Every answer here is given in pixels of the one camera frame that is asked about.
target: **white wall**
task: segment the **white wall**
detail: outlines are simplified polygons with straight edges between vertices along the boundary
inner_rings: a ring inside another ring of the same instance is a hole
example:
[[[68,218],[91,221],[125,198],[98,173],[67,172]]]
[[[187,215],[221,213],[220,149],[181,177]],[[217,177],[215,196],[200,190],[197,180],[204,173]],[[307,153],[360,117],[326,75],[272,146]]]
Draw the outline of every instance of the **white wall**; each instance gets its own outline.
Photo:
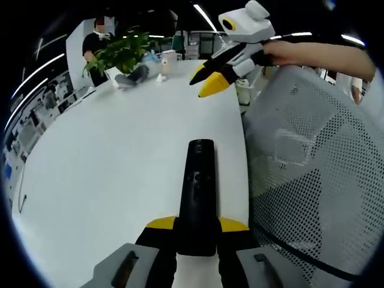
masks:
[[[84,86],[93,86],[92,80],[87,72],[83,75],[86,64],[83,57],[83,41],[84,38],[94,30],[94,21],[95,18],[84,20],[76,27],[65,42],[68,69],[74,90],[79,90]],[[106,32],[114,33],[114,31],[114,19],[112,19],[112,26],[106,26]]]

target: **white pot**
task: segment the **white pot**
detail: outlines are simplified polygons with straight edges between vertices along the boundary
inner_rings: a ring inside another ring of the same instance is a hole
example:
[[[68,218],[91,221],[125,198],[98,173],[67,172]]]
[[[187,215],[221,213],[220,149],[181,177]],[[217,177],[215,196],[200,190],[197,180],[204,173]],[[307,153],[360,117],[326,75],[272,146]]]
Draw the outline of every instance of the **white pot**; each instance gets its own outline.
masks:
[[[119,83],[116,82],[115,77],[116,75],[124,75],[119,69],[116,67],[112,67],[106,70],[107,78],[111,80],[113,87],[119,88]]]

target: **green leaves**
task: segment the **green leaves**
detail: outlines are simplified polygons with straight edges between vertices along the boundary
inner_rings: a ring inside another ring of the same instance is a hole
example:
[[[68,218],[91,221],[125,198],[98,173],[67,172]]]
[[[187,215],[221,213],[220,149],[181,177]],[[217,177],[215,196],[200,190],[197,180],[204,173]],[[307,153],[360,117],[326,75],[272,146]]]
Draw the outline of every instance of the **green leaves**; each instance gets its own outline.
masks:
[[[117,67],[124,74],[128,74],[152,45],[153,42],[149,40],[148,33],[130,31],[126,38],[96,51],[95,59],[87,63],[84,69],[89,71],[96,68],[100,74],[104,74],[106,69]]]

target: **white table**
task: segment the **white table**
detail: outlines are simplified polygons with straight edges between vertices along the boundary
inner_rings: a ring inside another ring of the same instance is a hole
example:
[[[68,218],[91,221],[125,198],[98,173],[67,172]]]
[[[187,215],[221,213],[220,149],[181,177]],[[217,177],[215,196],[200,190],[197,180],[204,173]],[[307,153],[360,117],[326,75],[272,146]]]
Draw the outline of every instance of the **white table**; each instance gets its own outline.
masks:
[[[107,82],[47,129],[26,162],[22,214],[13,220],[32,261],[54,287],[78,287],[94,266],[145,225],[179,211],[188,143],[217,150],[220,215],[248,222],[244,134],[234,87],[198,98],[199,61],[179,75],[120,91]]]

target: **yellow eye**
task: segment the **yellow eye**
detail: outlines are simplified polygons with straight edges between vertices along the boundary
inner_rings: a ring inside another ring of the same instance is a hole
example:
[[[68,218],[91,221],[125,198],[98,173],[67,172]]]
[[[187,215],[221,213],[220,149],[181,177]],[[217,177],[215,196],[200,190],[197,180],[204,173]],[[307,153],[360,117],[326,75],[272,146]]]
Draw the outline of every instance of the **yellow eye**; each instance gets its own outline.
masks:
[[[236,30],[235,23],[232,20],[228,19],[228,18],[224,18],[223,19],[223,26],[225,28],[227,28],[228,30],[230,30],[230,31]]]

